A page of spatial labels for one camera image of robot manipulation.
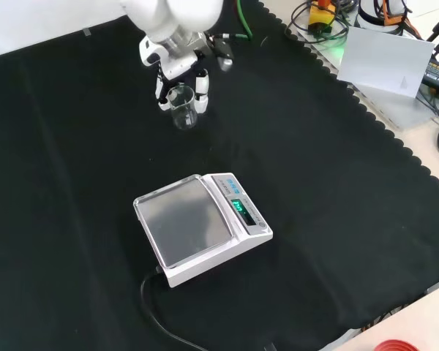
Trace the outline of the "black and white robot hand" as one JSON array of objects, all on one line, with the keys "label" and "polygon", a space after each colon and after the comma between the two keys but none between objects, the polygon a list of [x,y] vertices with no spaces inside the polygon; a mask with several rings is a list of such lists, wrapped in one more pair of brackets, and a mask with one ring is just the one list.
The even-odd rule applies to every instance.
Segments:
[{"label": "black and white robot hand", "polygon": [[209,73],[201,69],[200,60],[211,53],[203,33],[194,33],[178,42],[172,37],[162,43],[144,37],[139,44],[142,63],[146,67],[157,66],[155,98],[161,110],[170,108],[168,91],[184,82],[189,73],[195,74],[194,106],[197,113],[205,113],[209,98]]}]

